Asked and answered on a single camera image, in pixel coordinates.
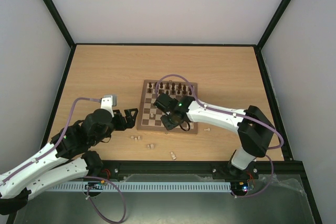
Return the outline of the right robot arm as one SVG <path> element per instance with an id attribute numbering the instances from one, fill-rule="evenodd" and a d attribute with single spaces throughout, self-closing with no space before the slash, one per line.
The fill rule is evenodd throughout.
<path id="1" fill-rule="evenodd" d="M 163 112 L 161 121 L 170 131 L 182 127 L 183 123 L 206 123 L 234 132 L 238 135 L 241 147 L 234 151 L 227 165 L 233 177 L 242 177 L 251 162 L 265 157 L 273 132 L 273 125 L 256 106 L 247 110 L 229 109 L 206 104 L 194 97 L 183 96 L 180 100 L 160 94 L 154 106 Z"/>

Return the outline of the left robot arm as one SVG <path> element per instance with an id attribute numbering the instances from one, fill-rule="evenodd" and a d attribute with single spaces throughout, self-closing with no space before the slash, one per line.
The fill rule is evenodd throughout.
<path id="1" fill-rule="evenodd" d="M 29 200 L 69 180 L 97 176 L 103 169 L 91 147 L 111 138 L 113 131 L 135 126 L 138 109 L 110 112 L 97 109 L 52 137 L 38 153 L 1 175 L 1 215 L 22 209 Z"/>

